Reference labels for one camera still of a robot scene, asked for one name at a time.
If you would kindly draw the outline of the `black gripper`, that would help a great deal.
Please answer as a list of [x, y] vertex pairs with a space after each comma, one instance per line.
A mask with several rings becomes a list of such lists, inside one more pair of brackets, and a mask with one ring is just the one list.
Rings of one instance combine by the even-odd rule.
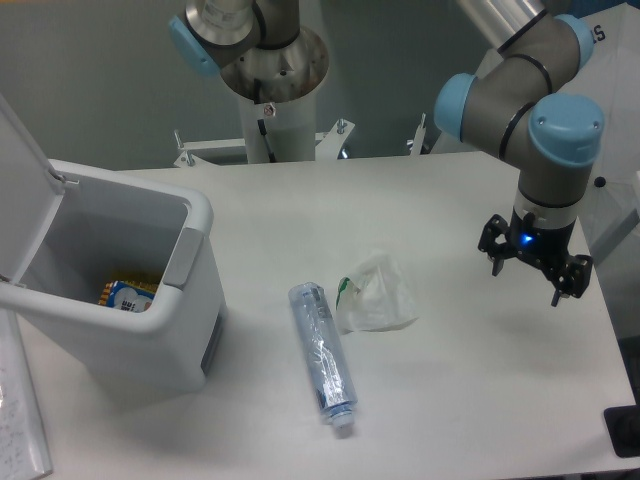
[[575, 223], [557, 229], [537, 228], [513, 210], [509, 226], [494, 214], [483, 227], [478, 249], [492, 262], [493, 276], [498, 276], [511, 258], [542, 270], [554, 287], [551, 305], [557, 306], [561, 298], [581, 298], [590, 284], [593, 258], [572, 255], [568, 250]]

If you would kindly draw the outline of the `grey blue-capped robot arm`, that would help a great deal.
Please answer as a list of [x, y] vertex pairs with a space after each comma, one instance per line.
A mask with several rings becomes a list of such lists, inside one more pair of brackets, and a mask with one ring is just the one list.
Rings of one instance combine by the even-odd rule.
[[[539, 1], [461, 8], [501, 62], [484, 77], [451, 77], [436, 99], [435, 125], [519, 171], [512, 216], [492, 217], [478, 247], [494, 273], [516, 258], [540, 270], [556, 298], [580, 297], [593, 260], [570, 254], [568, 244], [605, 120], [593, 100], [563, 87], [592, 56], [590, 28]], [[168, 30], [193, 70], [221, 77], [238, 99], [250, 162], [316, 159], [315, 93], [329, 58], [301, 25], [297, 2], [190, 1]]]

